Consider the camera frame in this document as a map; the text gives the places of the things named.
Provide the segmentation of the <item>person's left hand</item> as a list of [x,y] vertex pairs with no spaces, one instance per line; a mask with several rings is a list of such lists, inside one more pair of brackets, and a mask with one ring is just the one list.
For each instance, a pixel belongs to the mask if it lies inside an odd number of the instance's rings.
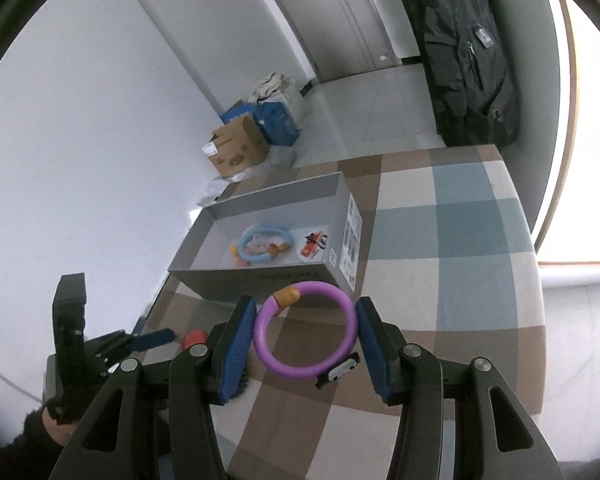
[[23,435],[34,442],[54,442],[59,446],[65,446],[77,426],[76,422],[61,424],[50,416],[47,408],[39,408],[27,414],[24,420]]

